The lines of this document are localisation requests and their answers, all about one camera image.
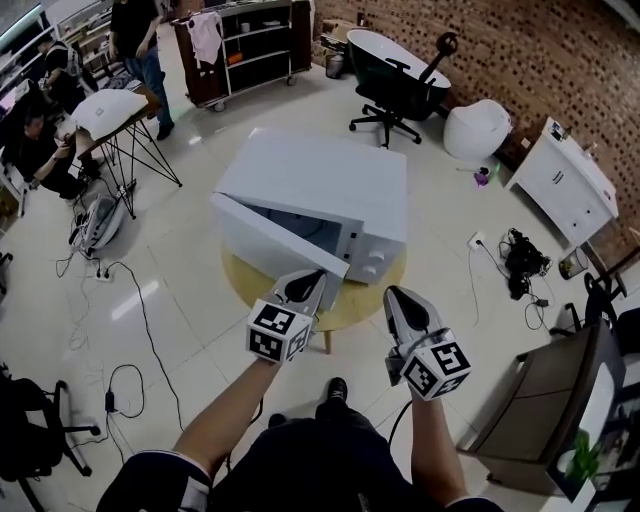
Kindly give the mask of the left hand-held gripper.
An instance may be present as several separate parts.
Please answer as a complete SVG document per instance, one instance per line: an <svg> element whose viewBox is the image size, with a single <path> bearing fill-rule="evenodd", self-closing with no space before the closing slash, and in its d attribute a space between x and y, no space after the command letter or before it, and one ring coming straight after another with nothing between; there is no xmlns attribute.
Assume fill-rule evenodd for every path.
<svg viewBox="0 0 640 512"><path fill-rule="evenodd" d="M246 350L282 365L308 345L326 287L324 270L304 270L279 278L248 317Z"/></svg>

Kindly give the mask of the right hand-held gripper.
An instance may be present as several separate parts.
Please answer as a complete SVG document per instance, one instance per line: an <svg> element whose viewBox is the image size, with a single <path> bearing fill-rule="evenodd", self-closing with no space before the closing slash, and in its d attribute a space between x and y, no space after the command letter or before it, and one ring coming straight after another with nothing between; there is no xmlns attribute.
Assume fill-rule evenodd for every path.
<svg viewBox="0 0 640 512"><path fill-rule="evenodd" d="M383 294L383 307L394 340L385 358L390 384L405 382L424 401L456 390L471 373L471 364L434 305L393 285Z"/></svg>

